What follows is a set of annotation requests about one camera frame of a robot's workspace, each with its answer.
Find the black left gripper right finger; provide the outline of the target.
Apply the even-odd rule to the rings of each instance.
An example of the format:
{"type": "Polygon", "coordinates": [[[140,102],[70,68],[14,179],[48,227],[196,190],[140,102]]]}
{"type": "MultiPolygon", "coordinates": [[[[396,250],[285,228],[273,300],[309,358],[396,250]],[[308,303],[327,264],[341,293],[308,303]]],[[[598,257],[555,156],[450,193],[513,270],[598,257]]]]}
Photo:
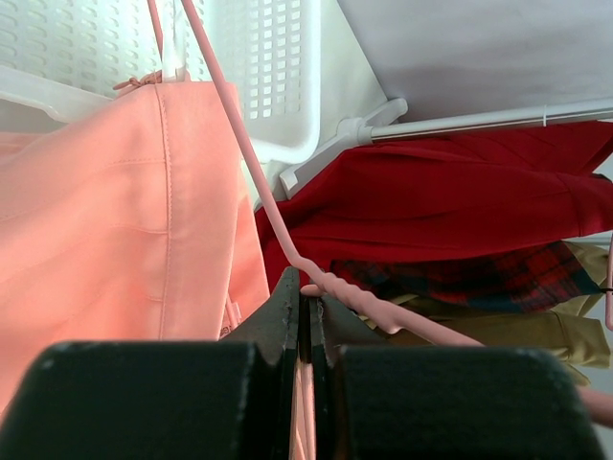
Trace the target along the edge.
{"type": "Polygon", "coordinates": [[[399,347],[345,306],[308,303],[321,459],[602,459],[586,405],[551,355],[399,347]]]}

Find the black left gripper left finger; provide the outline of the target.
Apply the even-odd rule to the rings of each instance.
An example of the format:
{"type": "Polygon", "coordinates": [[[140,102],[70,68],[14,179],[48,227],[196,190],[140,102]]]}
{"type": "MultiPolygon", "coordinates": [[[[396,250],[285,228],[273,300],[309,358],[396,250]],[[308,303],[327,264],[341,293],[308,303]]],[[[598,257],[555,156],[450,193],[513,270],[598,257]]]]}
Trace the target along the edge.
{"type": "Polygon", "coordinates": [[[42,352],[1,425],[5,459],[291,459],[299,273],[219,341],[42,352]]]}

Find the pink pleated skirt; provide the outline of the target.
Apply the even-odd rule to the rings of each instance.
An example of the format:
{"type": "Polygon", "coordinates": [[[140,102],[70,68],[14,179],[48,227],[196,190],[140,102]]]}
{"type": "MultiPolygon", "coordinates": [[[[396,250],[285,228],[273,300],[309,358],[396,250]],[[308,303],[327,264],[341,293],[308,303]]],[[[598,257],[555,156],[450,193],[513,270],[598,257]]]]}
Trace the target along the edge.
{"type": "Polygon", "coordinates": [[[47,347],[215,340],[269,296],[240,152],[209,82],[148,84],[1,136],[1,403],[47,347]]]}

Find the pink hanger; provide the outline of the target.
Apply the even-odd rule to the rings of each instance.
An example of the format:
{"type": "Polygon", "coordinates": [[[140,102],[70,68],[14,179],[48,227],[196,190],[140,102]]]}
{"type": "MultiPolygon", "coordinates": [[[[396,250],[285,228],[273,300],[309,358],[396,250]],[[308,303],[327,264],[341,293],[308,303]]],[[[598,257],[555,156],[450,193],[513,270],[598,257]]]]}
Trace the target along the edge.
{"type": "MultiPolygon", "coordinates": [[[[157,48],[162,58],[162,81],[170,82],[169,75],[175,75],[176,69],[173,64],[171,64],[169,68],[172,72],[167,72],[164,52],[167,51],[167,48],[174,50],[175,45],[165,43],[164,39],[167,38],[167,35],[174,35],[175,26],[174,23],[172,23],[173,25],[171,25],[169,29],[171,32],[166,33],[160,21],[158,5],[164,5],[164,1],[147,1],[147,3],[157,48]]],[[[182,4],[182,10],[187,16],[200,52],[210,71],[216,93],[221,100],[224,112],[238,141],[242,157],[254,181],[265,213],[272,224],[275,235],[290,264],[311,277],[315,285],[324,293],[330,294],[335,299],[347,303],[359,313],[365,314],[373,320],[380,329],[385,330],[387,333],[397,333],[400,330],[407,330],[435,345],[461,347],[483,346],[483,344],[470,337],[451,331],[416,313],[405,310],[390,302],[376,299],[370,292],[350,285],[331,273],[323,272],[316,263],[303,257],[299,253],[290,238],[277,203],[269,189],[249,135],[237,110],[227,81],[223,77],[209,38],[195,10],[193,1],[180,1],[180,3],[182,4]]],[[[592,420],[598,425],[612,429],[612,395],[582,386],[578,387],[578,391],[592,420]]]]}

